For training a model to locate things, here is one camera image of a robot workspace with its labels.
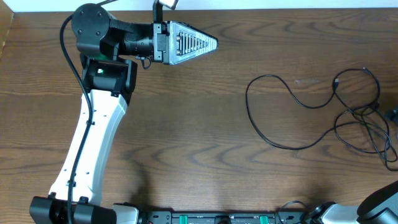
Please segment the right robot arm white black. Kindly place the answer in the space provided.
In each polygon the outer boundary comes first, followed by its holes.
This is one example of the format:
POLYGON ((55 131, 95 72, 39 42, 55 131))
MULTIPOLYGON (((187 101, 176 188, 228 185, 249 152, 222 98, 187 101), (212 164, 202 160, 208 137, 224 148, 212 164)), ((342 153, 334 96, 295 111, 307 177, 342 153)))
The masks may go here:
MULTIPOLYGON (((384 149, 380 151, 377 146, 374 146, 373 153, 379 155, 389 171, 396 172, 396 168, 389 167, 390 163, 397 162, 397 150, 392 146, 387 119, 384 117, 381 118, 386 125, 386 129, 382 129, 378 125, 369 123, 364 119, 369 114, 380 113, 378 103, 359 106, 354 109, 348 108, 342 113, 345 114, 348 112, 355 119, 353 121, 354 124, 358 123, 366 128, 371 142, 374 142, 373 134, 376 134, 385 141, 384 149)), ((357 207, 346 207, 335 202, 323 203, 310 213, 303 214, 300 222, 319 224, 397 223, 397 182, 393 182, 375 191, 357 207)))

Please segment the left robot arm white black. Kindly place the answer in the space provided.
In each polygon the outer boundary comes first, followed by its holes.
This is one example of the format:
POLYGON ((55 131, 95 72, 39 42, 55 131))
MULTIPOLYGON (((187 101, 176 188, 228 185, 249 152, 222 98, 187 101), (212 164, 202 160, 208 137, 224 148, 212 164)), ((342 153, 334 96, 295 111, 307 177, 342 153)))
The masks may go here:
POLYGON ((145 223, 146 216, 128 203, 101 206, 103 178, 116 130, 136 86, 137 68, 153 63, 176 65, 217 50, 218 39, 179 21, 165 21, 155 1, 151 23, 124 22, 104 3, 80 6, 71 25, 80 52, 82 89, 78 124, 62 169, 46 197, 34 197, 29 213, 36 223, 145 223))

